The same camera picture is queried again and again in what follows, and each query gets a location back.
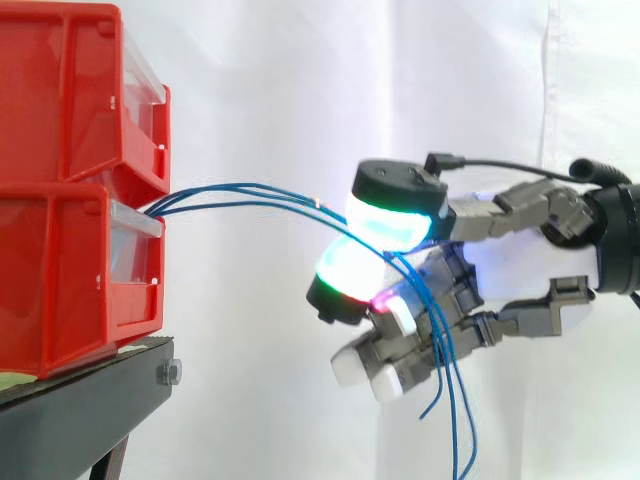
white backdrop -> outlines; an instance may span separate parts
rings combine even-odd
[[[174,190],[258,180],[340,207],[361,158],[428,150],[559,169],[593,155],[640,177],[631,2],[119,4],[172,88]],[[450,478],[446,402],[417,421],[433,384],[381,409],[333,380],[329,358],[357,332],[304,300],[331,232],[258,210],[168,224],[163,333],[184,377],[132,434],[123,479]],[[601,299],[563,339],[462,362],[480,435],[471,478],[637,478],[638,339],[631,302]]]

black metal table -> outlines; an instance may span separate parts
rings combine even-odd
[[[119,477],[129,433],[176,383],[172,338],[134,345],[144,348],[0,392],[0,480],[75,480],[92,466],[92,480]]]

red plastic drawer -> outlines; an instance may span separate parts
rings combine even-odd
[[[169,191],[169,90],[106,4],[0,2],[0,182]]]
[[[100,185],[0,185],[0,372],[46,378],[160,329],[163,260],[164,224]]]

screw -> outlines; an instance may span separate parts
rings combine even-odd
[[[182,379],[182,362],[177,358],[167,360],[164,364],[164,384],[178,385]]]

robotic hand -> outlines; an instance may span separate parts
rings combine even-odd
[[[448,199],[441,173],[467,165],[544,178],[490,199]],[[640,185],[586,159],[576,160],[570,175],[448,154],[429,154],[424,167],[367,160],[347,208],[349,230],[381,250],[411,252],[406,258],[444,312],[458,358],[505,335],[558,336],[565,307],[593,301],[594,291],[631,295],[640,307],[634,293],[640,288]],[[557,180],[598,188],[581,194]],[[372,322],[332,366],[341,385],[368,379],[384,402],[429,378],[436,358],[420,297],[397,272],[381,271],[379,260],[339,239],[323,256],[307,299],[329,323],[357,324],[365,316]],[[342,271],[327,268],[336,261]],[[502,308],[483,311],[485,302]]]

